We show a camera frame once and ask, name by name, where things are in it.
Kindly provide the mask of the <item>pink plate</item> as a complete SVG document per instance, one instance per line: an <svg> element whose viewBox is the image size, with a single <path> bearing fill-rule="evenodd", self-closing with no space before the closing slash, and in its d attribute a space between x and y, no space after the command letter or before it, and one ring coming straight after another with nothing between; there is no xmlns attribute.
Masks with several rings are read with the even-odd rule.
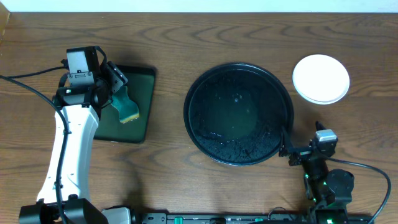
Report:
<svg viewBox="0 0 398 224"><path fill-rule="evenodd" d="M302 98L318 105L336 103L347 94L350 86L345 66L323 54L301 59L293 69L292 82Z"/></svg>

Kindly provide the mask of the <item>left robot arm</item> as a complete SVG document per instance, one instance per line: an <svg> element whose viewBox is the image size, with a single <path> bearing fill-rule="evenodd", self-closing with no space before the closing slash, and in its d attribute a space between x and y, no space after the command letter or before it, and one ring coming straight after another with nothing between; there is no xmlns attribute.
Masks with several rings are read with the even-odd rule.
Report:
<svg viewBox="0 0 398 224"><path fill-rule="evenodd" d="M53 103L56 133L46 180L33 205L21 207L19 223L131 223L127 207L99 211L90 202L88 174L95 132L104 104L127 78L113 62L99 74L71 67Z"/></svg>

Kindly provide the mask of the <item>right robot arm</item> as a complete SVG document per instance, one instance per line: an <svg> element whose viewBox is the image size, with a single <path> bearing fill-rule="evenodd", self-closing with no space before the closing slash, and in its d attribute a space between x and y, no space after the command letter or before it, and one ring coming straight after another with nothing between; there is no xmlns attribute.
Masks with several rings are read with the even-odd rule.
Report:
<svg viewBox="0 0 398 224"><path fill-rule="evenodd" d="M308 223L348 223L346 205L352 202L354 176L343 169L329 170L326 160L335 154L337 135L319 122L307 146L295 147L282 128L280 157L288 157L290 166L302 166L307 198L313 201L308 209Z"/></svg>

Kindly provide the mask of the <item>green yellow sponge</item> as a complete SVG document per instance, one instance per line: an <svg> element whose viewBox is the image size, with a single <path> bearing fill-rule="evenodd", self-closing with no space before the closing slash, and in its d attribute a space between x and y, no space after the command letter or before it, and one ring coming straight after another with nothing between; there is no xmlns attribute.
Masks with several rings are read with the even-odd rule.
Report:
<svg viewBox="0 0 398 224"><path fill-rule="evenodd" d="M139 118L139 107L130 99L127 86L122 86L113 94L112 100L111 105L117 109L120 123L128 123Z"/></svg>

